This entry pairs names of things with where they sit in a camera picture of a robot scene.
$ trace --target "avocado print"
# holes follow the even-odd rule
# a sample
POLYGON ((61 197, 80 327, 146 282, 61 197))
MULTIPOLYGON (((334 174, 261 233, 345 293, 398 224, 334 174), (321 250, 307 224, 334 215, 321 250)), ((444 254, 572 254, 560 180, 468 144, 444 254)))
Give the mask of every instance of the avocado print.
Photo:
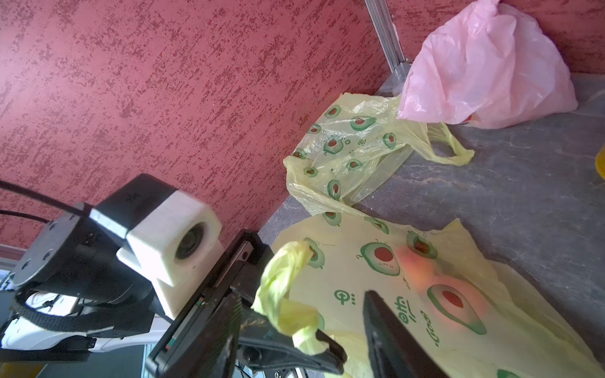
POLYGON ((325 112, 324 115, 326 118, 336 118, 338 117, 338 114, 340 114, 340 106, 334 105, 333 107, 328 109, 328 111, 325 112))
POLYGON ((340 226, 342 215, 340 213, 325 212, 322 214, 330 226, 340 226))
POLYGON ((405 241, 408 244, 408 248, 415 254, 428 259, 437 258, 437 250, 435 247, 416 232, 408 231, 408 236, 405 241))
POLYGON ((370 268, 387 276, 399 276, 400 268, 393 250, 384 243, 368 243, 361 247, 361 255, 370 268))
POLYGON ((372 226, 388 235, 388 227, 383 221, 379 221, 378 219, 372 217, 365 217, 364 220, 372 223, 372 226))
POLYGON ((374 125, 375 122, 376 118, 374 117, 357 116, 351 119, 351 127, 355 131, 363 131, 371 125, 374 125))
POLYGON ((304 152, 302 148, 297 148, 292 153, 292 156, 298 157, 299 159, 305 160, 307 158, 307 153, 304 152))
POLYGON ((318 321, 318 324, 317 324, 317 328, 320 331, 323 331, 325 329, 325 320, 324 320, 324 317, 321 316, 320 313, 317 313, 317 317, 319 318, 319 321, 318 321))
POLYGON ((328 194, 330 197, 334 198, 336 201, 340 200, 340 181, 332 180, 328 183, 328 194))
POLYGON ((349 160, 349 162, 347 163, 347 169, 349 171, 357 171, 362 166, 363 166, 363 163, 357 159, 349 160))
POLYGON ((389 149, 393 149, 395 148, 395 143, 397 143, 397 137, 392 132, 388 132, 384 134, 382 141, 389 149))
POLYGON ((339 139, 338 135, 330 135, 325 140, 324 151, 332 155, 342 151, 342 140, 339 139))
POLYGON ((304 238, 304 241, 309 243, 309 248, 313 252, 313 256, 311 256, 311 260, 307 263, 308 266, 313 267, 315 269, 321 268, 325 263, 325 255, 324 252, 319 249, 317 243, 309 238, 304 238))
POLYGON ((314 125, 311 125, 311 127, 309 127, 309 130, 307 130, 307 134, 319 134, 321 132, 321 126, 319 126, 317 123, 314 125))
POLYGON ((317 169, 313 167, 306 167, 302 170, 307 177, 315 177, 317 176, 317 169))
POLYGON ((487 330, 471 304, 458 290, 447 285, 433 285, 428 288, 427 296, 433 305, 446 317, 476 334, 486 334, 487 330))
POLYGON ((497 378, 521 378, 508 370, 498 369, 497 378))

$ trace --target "stone countertop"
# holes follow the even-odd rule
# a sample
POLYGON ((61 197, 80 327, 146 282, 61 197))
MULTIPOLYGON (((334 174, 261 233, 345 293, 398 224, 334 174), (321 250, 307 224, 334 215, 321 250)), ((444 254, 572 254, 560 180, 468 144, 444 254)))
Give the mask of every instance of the stone countertop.
MULTIPOLYGON (((483 254, 533 284, 604 363, 605 181, 595 156, 605 143, 605 76, 574 75, 574 85, 578 110, 499 130, 451 126, 476 151, 468 165, 412 154, 354 207, 421 230, 460 218, 483 254)), ((260 236, 270 244, 308 216, 289 197, 260 236)))

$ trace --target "strap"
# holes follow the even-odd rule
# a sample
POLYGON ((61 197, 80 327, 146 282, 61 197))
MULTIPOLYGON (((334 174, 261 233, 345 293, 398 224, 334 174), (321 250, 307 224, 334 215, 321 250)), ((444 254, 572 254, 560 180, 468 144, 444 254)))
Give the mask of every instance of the strap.
POLYGON ((58 316, 38 312, 25 303, 30 290, 24 288, 15 293, 12 306, 23 318, 40 328, 55 332, 89 332, 98 331, 122 323, 140 313, 148 311, 148 299, 154 294, 152 291, 140 302, 120 305, 117 307, 96 307, 97 312, 77 316, 58 316))

